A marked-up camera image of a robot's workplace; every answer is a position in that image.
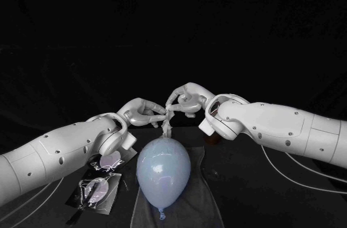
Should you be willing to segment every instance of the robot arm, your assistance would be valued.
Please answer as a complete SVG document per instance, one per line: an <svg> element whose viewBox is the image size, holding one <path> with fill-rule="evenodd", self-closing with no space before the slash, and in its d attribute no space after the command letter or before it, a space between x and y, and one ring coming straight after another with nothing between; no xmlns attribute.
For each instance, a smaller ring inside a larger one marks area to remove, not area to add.
<svg viewBox="0 0 347 228"><path fill-rule="evenodd" d="M93 155L110 155L120 147L130 149L136 138L127 127L149 123L156 127L156 121L166 119L165 113L160 105L136 98L117 113L104 113L52 130L0 155L0 206L71 174Z"/></svg>
<svg viewBox="0 0 347 228"><path fill-rule="evenodd" d="M347 168L347 122L296 108L249 103L233 94L214 97L200 129L234 140L240 133L279 151L318 159Z"/></svg>

